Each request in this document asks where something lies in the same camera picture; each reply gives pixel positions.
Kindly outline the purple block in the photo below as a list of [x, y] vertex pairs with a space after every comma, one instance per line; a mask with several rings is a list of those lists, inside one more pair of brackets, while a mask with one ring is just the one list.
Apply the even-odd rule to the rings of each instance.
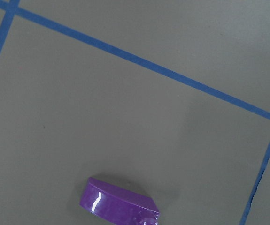
[[160, 216], [152, 198], [88, 178], [79, 205], [115, 225], [157, 225]]

